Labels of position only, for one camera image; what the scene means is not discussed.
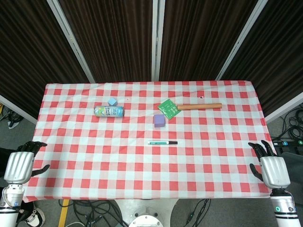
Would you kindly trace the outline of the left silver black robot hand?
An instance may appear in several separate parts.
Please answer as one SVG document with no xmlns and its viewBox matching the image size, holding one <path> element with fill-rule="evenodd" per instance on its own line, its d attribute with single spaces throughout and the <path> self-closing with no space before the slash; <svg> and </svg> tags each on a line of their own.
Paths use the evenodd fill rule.
<svg viewBox="0 0 303 227">
<path fill-rule="evenodd" d="M 33 176 L 43 174 L 50 165 L 33 170 L 35 157 L 42 147 L 47 144 L 39 141 L 28 141 L 13 152 L 7 152 L 4 180 L 9 184 L 24 184 Z"/>
</svg>

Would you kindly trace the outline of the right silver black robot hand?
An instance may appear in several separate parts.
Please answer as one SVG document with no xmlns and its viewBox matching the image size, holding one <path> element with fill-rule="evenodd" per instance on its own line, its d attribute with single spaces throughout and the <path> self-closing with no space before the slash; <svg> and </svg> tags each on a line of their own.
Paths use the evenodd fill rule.
<svg viewBox="0 0 303 227">
<path fill-rule="evenodd" d="M 248 143 L 255 151 L 261 167 L 259 172 L 255 165 L 250 163 L 251 172 L 269 189 L 287 188 L 290 185 L 290 178 L 284 158 L 275 154 L 268 142 L 261 140 L 261 143 L 263 146 L 258 143 Z"/>
</svg>

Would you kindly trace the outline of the black power strip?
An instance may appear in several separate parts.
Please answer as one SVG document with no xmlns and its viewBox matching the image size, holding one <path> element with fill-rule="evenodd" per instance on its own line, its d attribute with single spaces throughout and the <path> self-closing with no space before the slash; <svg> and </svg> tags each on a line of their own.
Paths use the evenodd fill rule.
<svg viewBox="0 0 303 227">
<path fill-rule="evenodd" d="M 274 146 L 282 147 L 303 147 L 303 140 L 294 140 L 294 141 L 274 141 Z"/>
</svg>

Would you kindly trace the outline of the black white sneaker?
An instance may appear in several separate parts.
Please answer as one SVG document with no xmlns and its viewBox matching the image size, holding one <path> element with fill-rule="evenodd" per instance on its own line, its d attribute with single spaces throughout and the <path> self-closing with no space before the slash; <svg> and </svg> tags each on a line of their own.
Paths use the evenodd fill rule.
<svg viewBox="0 0 303 227">
<path fill-rule="evenodd" d="M 29 227 L 43 227 L 45 224 L 45 215 L 39 208 L 34 208 L 32 214 L 25 220 Z"/>
</svg>

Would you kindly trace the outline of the yellow floor tape strip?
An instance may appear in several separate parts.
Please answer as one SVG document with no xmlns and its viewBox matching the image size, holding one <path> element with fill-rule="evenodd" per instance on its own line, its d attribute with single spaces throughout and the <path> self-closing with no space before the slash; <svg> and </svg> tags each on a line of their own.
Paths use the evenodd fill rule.
<svg viewBox="0 0 303 227">
<path fill-rule="evenodd" d="M 61 214 L 60 214 L 60 218 L 59 218 L 58 227 L 64 227 L 65 226 L 65 221 L 66 221 L 66 217 L 67 217 L 69 202 L 70 202 L 69 199 L 64 199 L 62 201 Z"/>
</svg>

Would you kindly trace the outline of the orange brown wooden rod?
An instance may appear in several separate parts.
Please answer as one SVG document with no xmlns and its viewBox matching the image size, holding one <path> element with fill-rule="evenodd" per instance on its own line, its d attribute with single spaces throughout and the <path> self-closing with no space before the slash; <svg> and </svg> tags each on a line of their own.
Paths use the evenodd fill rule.
<svg viewBox="0 0 303 227">
<path fill-rule="evenodd" d="M 222 108 L 221 103 L 177 105 L 178 110 L 199 110 L 199 109 L 218 109 L 218 108 L 219 109 Z"/>
</svg>

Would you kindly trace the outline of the red white checkered tablecloth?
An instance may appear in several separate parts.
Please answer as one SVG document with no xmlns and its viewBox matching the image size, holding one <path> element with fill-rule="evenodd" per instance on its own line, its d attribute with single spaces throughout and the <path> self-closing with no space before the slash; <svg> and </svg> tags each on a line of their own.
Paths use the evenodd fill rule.
<svg viewBox="0 0 303 227">
<path fill-rule="evenodd" d="M 97 117 L 115 98 L 122 118 Z M 155 128 L 158 106 L 221 103 L 181 110 Z M 44 199 L 189 199 L 267 197 L 250 170 L 259 165 L 249 142 L 270 141 L 249 81 L 48 84 L 34 141 L 47 144 L 25 185 L 25 201 Z M 148 141 L 177 141 L 149 145 Z"/>
</svg>

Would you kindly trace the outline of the colourful drink can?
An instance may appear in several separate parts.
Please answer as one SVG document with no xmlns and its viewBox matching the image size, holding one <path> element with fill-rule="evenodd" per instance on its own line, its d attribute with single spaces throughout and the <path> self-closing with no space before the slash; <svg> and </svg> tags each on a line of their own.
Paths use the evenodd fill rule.
<svg viewBox="0 0 303 227">
<path fill-rule="evenodd" d="M 124 114 L 124 108 L 121 106 L 96 106 L 94 108 L 94 115 L 97 117 L 122 118 Z"/>
</svg>

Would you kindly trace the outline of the dark brown ribbed partition panel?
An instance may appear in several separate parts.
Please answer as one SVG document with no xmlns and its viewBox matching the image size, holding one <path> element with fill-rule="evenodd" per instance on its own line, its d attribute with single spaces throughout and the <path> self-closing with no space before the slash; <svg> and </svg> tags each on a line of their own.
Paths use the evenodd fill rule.
<svg viewBox="0 0 303 227">
<path fill-rule="evenodd" d="M 303 92 L 303 0 L 268 0 L 223 80 L 250 81 L 264 116 Z"/>
<path fill-rule="evenodd" d="M 34 118 L 49 83 L 88 83 L 47 0 L 0 0 L 0 95 Z"/>
<path fill-rule="evenodd" d="M 214 80 L 257 1 L 166 0 L 159 80 Z"/>
<path fill-rule="evenodd" d="M 97 83 L 151 80 L 152 0 L 59 3 Z"/>
</svg>

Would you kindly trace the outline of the purple foam block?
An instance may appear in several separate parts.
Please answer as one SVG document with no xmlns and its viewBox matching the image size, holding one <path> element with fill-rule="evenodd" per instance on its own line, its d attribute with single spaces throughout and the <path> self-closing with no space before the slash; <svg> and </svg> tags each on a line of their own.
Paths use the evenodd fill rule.
<svg viewBox="0 0 303 227">
<path fill-rule="evenodd" d="M 165 122 L 165 116 L 163 114 L 156 114 L 153 117 L 153 124 L 155 128 L 161 128 L 164 127 L 166 122 Z"/>
</svg>

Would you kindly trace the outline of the round metal flange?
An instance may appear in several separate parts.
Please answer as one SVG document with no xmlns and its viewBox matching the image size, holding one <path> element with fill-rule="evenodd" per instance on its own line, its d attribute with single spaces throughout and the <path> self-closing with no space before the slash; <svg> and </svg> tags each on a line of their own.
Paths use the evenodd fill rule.
<svg viewBox="0 0 303 227">
<path fill-rule="evenodd" d="M 164 227 L 163 224 L 154 216 L 141 215 L 130 222 L 128 227 Z"/>
</svg>

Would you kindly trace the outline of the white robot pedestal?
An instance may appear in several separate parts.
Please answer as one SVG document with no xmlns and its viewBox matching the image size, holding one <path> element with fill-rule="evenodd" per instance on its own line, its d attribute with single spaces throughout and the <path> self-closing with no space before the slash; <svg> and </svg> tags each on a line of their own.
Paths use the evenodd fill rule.
<svg viewBox="0 0 303 227">
<path fill-rule="evenodd" d="M 156 217 L 164 227 L 170 227 L 170 218 L 178 199 L 119 199 L 116 203 L 123 220 L 129 225 L 136 217 L 151 215 Z"/>
</svg>

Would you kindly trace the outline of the white partition frame post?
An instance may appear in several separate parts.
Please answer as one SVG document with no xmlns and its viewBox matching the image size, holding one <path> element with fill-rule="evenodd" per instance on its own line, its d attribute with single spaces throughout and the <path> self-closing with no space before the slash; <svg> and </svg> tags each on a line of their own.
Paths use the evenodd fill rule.
<svg viewBox="0 0 303 227">
<path fill-rule="evenodd" d="M 85 56 L 82 53 L 82 50 L 77 42 L 77 39 L 71 29 L 71 26 L 67 20 L 67 17 L 59 3 L 58 0 L 47 0 L 47 3 L 53 12 L 61 30 L 63 31 L 68 44 L 70 45 L 76 59 L 78 60 L 79 65 L 81 66 L 83 72 L 85 73 L 88 81 L 90 83 L 96 83 L 94 77 L 90 71 L 90 68 L 87 64 Z"/>
<path fill-rule="evenodd" d="M 220 80 L 222 78 L 267 3 L 268 0 L 257 1 L 215 80 Z"/>
<path fill-rule="evenodd" d="M 151 80 L 159 81 L 166 0 L 152 0 Z"/>
</svg>

